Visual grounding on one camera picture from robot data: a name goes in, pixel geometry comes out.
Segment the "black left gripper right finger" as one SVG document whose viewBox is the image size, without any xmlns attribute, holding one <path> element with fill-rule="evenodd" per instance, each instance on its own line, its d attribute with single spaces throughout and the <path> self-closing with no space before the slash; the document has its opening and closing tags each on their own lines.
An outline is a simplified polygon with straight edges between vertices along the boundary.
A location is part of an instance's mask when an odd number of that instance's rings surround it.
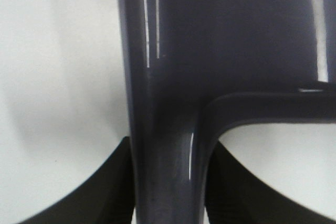
<svg viewBox="0 0 336 224">
<path fill-rule="evenodd" d="M 217 143 L 205 191 L 210 223 L 334 223 L 287 198 L 248 171 Z"/>
</svg>

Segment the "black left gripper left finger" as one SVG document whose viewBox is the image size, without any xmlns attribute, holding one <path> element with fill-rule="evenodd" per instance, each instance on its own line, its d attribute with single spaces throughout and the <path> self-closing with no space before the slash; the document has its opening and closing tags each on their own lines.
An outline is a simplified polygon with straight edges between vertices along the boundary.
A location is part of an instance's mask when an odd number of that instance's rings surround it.
<svg viewBox="0 0 336 224">
<path fill-rule="evenodd" d="M 24 223 L 131 223 L 135 208 L 129 137 L 83 184 Z"/>
</svg>

